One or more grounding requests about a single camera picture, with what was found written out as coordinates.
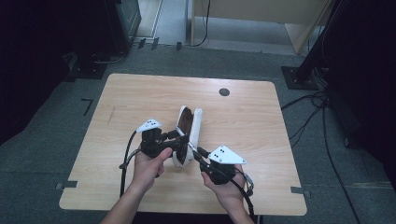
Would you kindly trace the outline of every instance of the person's left hand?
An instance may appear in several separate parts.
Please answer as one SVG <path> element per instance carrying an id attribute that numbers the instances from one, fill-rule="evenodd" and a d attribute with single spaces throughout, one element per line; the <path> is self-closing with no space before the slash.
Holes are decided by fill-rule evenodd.
<path id="1" fill-rule="evenodd" d="M 143 152 L 134 156 L 134 177 L 131 185 L 141 193 L 146 193 L 154 184 L 154 178 L 163 174 L 163 162 L 172 154 L 172 148 L 164 149 L 160 155 L 152 159 Z"/>

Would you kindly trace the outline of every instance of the wooden desk in background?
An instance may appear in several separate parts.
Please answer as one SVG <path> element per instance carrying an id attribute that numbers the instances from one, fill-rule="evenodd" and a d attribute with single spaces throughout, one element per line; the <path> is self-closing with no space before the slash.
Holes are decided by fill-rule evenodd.
<path id="1" fill-rule="evenodd" d="M 208 2 L 209 0 L 192 0 L 192 45 L 194 45 L 195 17 L 206 17 Z M 333 0 L 215 0 L 210 2 L 209 18 L 285 23 L 294 51 L 300 53 L 315 28 L 318 25 L 325 25 L 333 2 Z"/>
<path id="2" fill-rule="evenodd" d="M 230 95 L 221 96 L 222 88 Z M 291 192 L 301 185 L 273 83 L 121 74 L 108 78 L 69 176 L 78 185 L 64 189 L 60 206 L 110 210 L 119 198 L 119 165 L 132 132 L 150 118 L 163 124 L 163 132 L 174 130 L 182 105 L 204 111 L 199 147 L 210 151 L 225 145 L 247 160 L 243 168 L 254 181 L 255 214 L 305 214 L 304 195 Z M 137 134 L 131 149 L 140 141 Z M 139 211 L 225 213 L 204 186 L 198 162 L 179 168 L 167 160 L 164 166 Z M 131 162 L 126 183 L 133 172 Z"/>

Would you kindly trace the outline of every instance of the white bracket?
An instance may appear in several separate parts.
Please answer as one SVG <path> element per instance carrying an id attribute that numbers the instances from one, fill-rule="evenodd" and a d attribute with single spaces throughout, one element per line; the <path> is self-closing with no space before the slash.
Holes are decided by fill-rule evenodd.
<path id="1" fill-rule="evenodd" d="M 143 131 L 151 130 L 161 127 L 161 123 L 155 119 L 149 119 L 145 123 L 143 123 L 138 129 L 136 129 L 137 133 L 141 133 Z"/>
<path id="2" fill-rule="evenodd" d="M 242 157 L 238 156 L 232 150 L 226 146 L 220 146 L 213 152 L 211 152 L 208 158 L 212 161 L 216 161 L 220 164 L 246 164 Z"/>

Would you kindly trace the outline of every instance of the floor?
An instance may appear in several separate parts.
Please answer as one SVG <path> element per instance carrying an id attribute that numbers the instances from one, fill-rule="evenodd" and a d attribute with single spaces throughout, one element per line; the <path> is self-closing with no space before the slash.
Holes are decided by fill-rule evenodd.
<path id="1" fill-rule="evenodd" d="M 191 0 L 140 0 L 139 6 L 142 22 L 137 40 L 159 38 L 159 44 L 164 45 L 191 44 Z M 195 24 L 197 45 L 205 37 L 205 18 L 196 18 Z M 299 55 L 309 52 L 321 30 L 318 27 L 313 32 Z M 199 48 L 296 55 L 283 23 L 209 18 L 207 33 Z"/>

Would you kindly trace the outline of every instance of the hand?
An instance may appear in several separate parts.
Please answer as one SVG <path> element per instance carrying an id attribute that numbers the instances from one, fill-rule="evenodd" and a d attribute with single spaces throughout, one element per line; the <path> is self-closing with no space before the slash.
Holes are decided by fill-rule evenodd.
<path id="1" fill-rule="evenodd" d="M 163 174 L 163 162 L 172 154 L 172 148 L 164 149 L 160 155 L 152 159 L 143 152 L 134 156 L 134 177 L 131 185 L 142 193 L 146 193 L 154 184 L 154 178 Z"/>
<path id="2" fill-rule="evenodd" d="M 243 172 L 242 166 L 236 164 L 235 168 Z M 215 185 L 209 175 L 201 172 L 204 184 L 215 192 L 221 206 L 227 211 L 233 223 L 253 223 L 244 207 L 244 198 L 239 189 L 232 183 L 224 185 Z M 243 188 L 246 180 L 239 172 L 236 173 L 233 180 Z"/>

